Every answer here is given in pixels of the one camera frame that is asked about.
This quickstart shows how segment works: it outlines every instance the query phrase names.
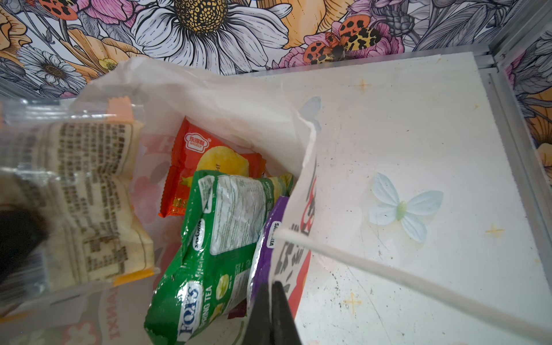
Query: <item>snack bag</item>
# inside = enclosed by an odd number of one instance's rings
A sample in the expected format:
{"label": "snack bag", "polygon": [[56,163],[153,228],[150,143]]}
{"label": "snack bag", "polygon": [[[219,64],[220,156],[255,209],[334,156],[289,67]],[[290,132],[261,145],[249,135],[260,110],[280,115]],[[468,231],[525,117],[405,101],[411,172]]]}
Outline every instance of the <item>snack bag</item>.
{"label": "snack bag", "polygon": [[165,181],[159,215],[183,216],[186,213],[196,170],[216,170],[230,175],[259,178],[266,162],[258,153],[237,154],[184,118],[174,141],[172,163]]}
{"label": "snack bag", "polygon": [[263,225],[293,176],[253,179],[218,171],[193,176],[182,249],[153,295],[144,328],[155,344],[186,342],[246,298]]}
{"label": "snack bag", "polygon": [[274,231],[282,224],[285,207],[288,204],[288,197],[280,197],[270,216],[264,224],[263,233],[257,242],[257,248],[253,254],[253,264],[247,283],[247,308],[250,311],[253,308],[255,296],[259,287],[263,283],[268,284],[268,273],[270,272],[270,259],[274,248]]}

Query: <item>red snack packet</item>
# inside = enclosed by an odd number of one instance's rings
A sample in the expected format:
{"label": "red snack packet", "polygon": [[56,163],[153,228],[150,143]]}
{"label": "red snack packet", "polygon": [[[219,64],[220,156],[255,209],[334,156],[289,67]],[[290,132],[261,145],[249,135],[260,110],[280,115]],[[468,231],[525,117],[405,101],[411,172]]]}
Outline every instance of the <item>red snack packet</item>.
{"label": "red snack packet", "polygon": [[259,153],[237,154],[186,118],[174,141],[171,160],[161,198],[161,217],[186,214],[196,170],[217,170],[230,175],[259,178],[267,163]]}

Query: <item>clear plastic bag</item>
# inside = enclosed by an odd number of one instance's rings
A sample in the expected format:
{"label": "clear plastic bag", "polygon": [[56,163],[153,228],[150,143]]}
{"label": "clear plastic bag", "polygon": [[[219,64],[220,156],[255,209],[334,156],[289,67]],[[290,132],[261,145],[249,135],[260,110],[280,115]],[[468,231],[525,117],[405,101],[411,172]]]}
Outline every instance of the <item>clear plastic bag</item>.
{"label": "clear plastic bag", "polygon": [[129,98],[82,110],[64,101],[2,105],[0,205],[39,214],[48,238],[0,283],[0,306],[50,303],[75,295],[76,286],[98,289],[153,275],[153,242],[129,195],[142,107]]}

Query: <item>white stick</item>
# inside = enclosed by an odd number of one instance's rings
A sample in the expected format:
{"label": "white stick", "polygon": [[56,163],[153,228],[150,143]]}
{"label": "white stick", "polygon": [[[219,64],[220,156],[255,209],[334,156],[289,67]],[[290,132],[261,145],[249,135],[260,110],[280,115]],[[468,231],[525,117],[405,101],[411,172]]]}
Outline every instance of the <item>white stick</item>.
{"label": "white stick", "polygon": [[290,229],[278,229],[274,233],[274,237],[390,280],[506,331],[536,340],[540,343],[552,344],[552,331],[481,304],[415,275],[345,253]]}

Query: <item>white flower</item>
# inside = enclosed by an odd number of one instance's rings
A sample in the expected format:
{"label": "white flower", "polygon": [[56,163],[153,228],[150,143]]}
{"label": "white flower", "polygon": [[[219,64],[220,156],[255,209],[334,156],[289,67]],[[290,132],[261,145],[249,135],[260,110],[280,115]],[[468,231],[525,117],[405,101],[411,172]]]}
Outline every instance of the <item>white flower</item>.
{"label": "white flower", "polygon": [[75,326],[71,326],[67,330],[69,340],[63,345],[92,345],[96,343],[96,336],[90,334],[90,323],[86,322],[79,330]]}
{"label": "white flower", "polygon": [[77,70],[59,57],[29,45],[19,49],[19,61],[34,75],[67,91],[78,93],[86,80]]}
{"label": "white flower", "polygon": [[232,75],[266,66],[263,47],[282,48],[288,28],[280,18],[291,5],[268,10],[227,0],[138,0],[148,7],[132,27],[144,53],[182,66]]}

